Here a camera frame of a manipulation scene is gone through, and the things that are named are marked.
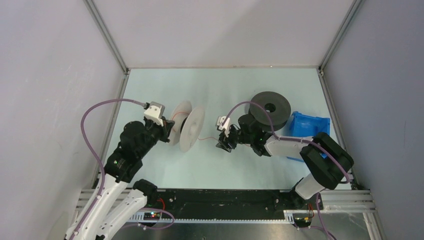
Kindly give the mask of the white cable spool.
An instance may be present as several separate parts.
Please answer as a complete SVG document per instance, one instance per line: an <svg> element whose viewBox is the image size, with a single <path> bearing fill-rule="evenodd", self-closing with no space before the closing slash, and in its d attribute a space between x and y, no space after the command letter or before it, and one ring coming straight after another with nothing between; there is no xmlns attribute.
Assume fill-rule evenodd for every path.
<svg viewBox="0 0 424 240"><path fill-rule="evenodd" d="M181 152L188 152L198 140L205 121L205 108L192 107L190 101L181 102L172 112L174 126L169 134L169 144L179 145Z"/></svg>

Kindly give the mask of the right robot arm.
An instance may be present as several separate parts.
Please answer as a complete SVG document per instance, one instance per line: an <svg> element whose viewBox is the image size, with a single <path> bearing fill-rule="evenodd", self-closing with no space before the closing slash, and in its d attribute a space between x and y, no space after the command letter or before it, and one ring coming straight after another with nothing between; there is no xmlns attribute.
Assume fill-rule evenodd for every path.
<svg viewBox="0 0 424 240"><path fill-rule="evenodd" d="M229 117L220 116L216 126L220 132L217 148L230 153L237 145L248 145L260 157L286 157L306 164L309 174L291 189L290 201L297 209L308 206L317 193L334 190L351 180L348 171L354 160L325 132L308 137L276 136L264 131L251 114L242 115L238 125L231 124Z"/></svg>

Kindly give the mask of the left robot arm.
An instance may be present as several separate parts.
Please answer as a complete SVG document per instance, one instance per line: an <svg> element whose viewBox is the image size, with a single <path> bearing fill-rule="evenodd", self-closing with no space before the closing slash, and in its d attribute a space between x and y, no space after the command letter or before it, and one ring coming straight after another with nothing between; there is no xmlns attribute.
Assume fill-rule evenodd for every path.
<svg viewBox="0 0 424 240"><path fill-rule="evenodd" d="M142 159L158 143L169 142L175 122L162 118L163 125L152 120L127 123L117 148L107 159L104 176L81 215L66 232L67 240L110 240L129 218L141 208L153 208L158 202L157 187L139 180L126 198L115 208L113 204L142 167Z"/></svg>

